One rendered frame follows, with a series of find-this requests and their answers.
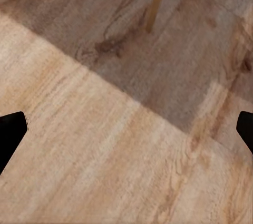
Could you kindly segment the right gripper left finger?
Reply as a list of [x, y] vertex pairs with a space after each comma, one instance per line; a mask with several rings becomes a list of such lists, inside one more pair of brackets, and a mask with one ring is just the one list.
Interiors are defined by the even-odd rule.
[[0, 175], [27, 131], [22, 111], [0, 117]]

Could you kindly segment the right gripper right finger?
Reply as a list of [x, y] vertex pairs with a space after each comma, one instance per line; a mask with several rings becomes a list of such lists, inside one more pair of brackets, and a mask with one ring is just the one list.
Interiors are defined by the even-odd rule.
[[236, 130], [253, 153], [253, 113], [241, 111]]

